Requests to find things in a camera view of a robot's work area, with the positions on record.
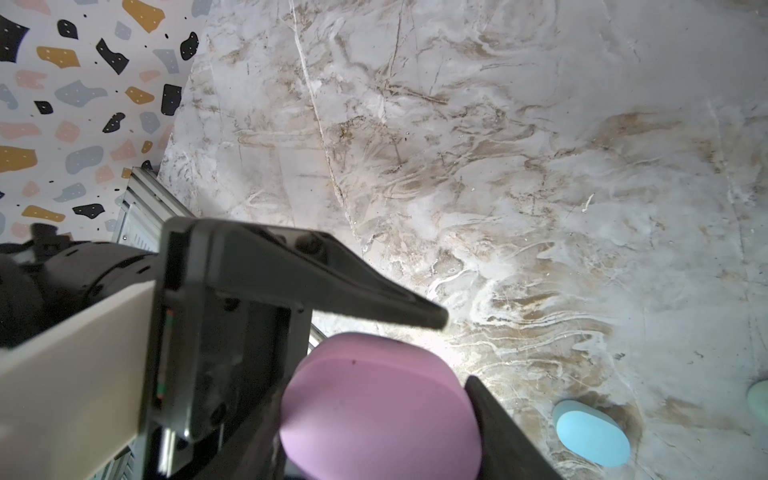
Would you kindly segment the blue charging case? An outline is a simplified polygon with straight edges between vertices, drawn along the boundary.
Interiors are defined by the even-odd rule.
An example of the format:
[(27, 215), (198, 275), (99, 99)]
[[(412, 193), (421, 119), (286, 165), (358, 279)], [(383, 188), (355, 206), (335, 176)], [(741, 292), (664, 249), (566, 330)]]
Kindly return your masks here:
[(558, 439), (576, 455), (604, 467), (618, 467), (629, 461), (630, 441), (605, 413), (575, 400), (563, 400), (552, 415)]

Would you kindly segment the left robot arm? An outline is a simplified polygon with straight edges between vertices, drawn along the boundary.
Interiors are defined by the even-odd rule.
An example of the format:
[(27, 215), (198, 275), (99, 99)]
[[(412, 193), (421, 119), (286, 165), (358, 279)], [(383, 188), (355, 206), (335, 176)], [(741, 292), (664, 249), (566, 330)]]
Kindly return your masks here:
[(174, 217), (150, 252), (36, 224), (1, 248), (1, 343), (14, 347), (153, 281), (144, 421), (197, 443), (232, 434), (305, 356), (316, 311), (440, 330), (447, 311), (330, 234)]

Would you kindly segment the pink charging case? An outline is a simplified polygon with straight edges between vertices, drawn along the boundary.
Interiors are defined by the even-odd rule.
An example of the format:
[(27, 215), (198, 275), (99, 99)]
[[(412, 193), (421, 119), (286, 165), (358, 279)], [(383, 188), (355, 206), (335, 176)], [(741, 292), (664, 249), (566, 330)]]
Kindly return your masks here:
[(397, 340), (332, 336), (297, 367), (280, 440), (308, 479), (475, 479), (480, 429), (437, 355)]

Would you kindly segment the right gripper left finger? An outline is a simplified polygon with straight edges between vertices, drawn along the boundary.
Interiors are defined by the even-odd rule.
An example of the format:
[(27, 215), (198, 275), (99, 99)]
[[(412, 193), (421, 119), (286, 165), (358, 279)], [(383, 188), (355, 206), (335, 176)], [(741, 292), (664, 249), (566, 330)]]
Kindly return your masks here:
[(281, 380), (194, 479), (283, 479), (286, 455), (279, 431), (288, 380)]

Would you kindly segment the mint green charging case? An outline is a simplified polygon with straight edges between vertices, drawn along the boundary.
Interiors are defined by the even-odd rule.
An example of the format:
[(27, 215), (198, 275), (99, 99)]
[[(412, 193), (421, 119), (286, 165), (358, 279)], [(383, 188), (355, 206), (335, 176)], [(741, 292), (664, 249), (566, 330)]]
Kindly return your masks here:
[(746, 400), (754, 417), (768, 425), (768, 380), (754, 383), (747, 391)]

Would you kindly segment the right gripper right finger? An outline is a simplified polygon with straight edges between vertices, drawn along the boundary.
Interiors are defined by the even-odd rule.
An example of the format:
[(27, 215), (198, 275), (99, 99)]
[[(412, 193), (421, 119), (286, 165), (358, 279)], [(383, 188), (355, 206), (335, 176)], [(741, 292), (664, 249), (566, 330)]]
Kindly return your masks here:
[(468, 377), (465, 391), (481, 436), (478, 479), (562, 480), (478, 377)]

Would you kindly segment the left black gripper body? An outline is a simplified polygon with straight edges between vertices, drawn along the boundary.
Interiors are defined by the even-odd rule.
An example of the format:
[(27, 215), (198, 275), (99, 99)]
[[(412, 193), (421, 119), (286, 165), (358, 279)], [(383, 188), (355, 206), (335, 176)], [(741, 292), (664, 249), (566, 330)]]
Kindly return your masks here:
[(156, 273), (141, 434), (228, 438), (307, 355), (312, 310), (165, 287)]

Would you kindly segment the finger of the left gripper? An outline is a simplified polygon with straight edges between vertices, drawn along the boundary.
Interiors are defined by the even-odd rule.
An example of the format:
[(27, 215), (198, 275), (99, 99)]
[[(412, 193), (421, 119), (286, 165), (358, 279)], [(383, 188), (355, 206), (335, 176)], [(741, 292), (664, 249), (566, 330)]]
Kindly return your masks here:
[(316, 230), (174, 217), (161, 235), (165, 287), (441, 330), (442, 306), (389, 280)]

